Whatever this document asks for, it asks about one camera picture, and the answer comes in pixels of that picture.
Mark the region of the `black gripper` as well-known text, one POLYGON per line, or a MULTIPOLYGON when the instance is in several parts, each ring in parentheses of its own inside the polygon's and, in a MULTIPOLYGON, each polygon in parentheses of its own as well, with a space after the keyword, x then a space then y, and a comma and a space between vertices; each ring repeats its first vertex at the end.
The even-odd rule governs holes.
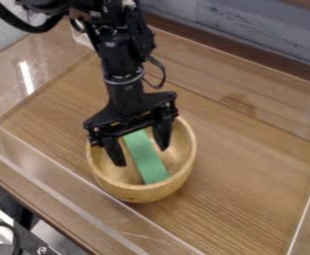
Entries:
POLYGON ((127 165, 118 137, 147 127, 153 128, 161 150, 170 144, 171 125, 178 110, 175 92, 146 93, 143 82, 107 84, 110 100, 103 109, 84 121, 91 145, 103 146, 115 166, 127 165))

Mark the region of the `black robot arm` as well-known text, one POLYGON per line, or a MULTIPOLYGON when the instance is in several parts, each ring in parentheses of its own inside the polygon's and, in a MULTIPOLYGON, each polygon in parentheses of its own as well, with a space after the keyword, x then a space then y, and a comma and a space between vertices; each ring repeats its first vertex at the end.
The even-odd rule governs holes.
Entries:
POLYGON ((144 63, 153 57, 155 33, 147 25, 139 0, 17 0, 27 9, 55 16, 70 16, 72 26, 84 33, 102 60, 108 103, 84 121, 90 144, 102 147, 116 166, 127 161, 119 138, 143 128, 154 132, 161 149, 170 144, 173 122, 178 116, 177 93, 162 85, 144 91, 150 83, 144 63))

